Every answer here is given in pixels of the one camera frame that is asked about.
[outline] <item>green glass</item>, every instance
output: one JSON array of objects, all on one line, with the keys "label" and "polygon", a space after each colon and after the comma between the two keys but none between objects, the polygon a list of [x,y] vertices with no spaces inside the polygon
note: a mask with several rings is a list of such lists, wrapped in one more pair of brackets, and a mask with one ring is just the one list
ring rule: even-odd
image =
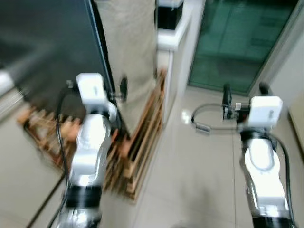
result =
[{"label": "green glass", "polygon": [[189,85],[247,95],[296,3],[207,0]]}]

